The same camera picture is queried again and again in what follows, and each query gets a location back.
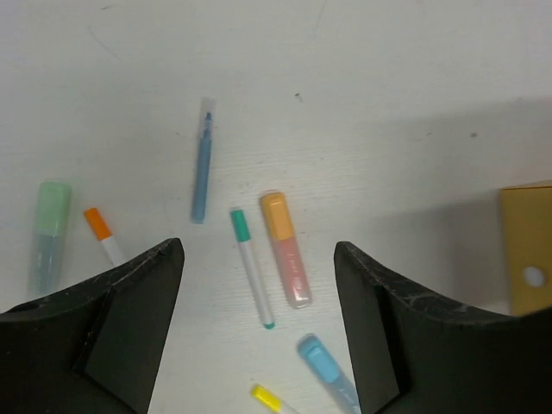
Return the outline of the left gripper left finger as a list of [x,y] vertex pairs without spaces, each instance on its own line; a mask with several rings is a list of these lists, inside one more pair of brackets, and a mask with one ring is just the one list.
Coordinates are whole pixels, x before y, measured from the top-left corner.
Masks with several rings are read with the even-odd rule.
[[185,252],[134,259],[1,315],[3,413],[146,413]]

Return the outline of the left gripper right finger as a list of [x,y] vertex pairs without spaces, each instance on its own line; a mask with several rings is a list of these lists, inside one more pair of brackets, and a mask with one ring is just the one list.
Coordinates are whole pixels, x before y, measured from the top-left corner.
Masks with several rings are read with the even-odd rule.
[[336,286],[365,413],[548,413],[551,311],[463,304],[337,243]]

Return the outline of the blue pen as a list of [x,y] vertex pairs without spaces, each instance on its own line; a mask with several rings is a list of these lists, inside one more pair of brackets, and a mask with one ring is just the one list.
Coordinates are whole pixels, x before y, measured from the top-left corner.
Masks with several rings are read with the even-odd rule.
[[191,204],[191,219],[196,224],[203,223],[206,214],[215,108],[216,101],[214,99],[206,97],[202,100],[198,124],[196,172]]

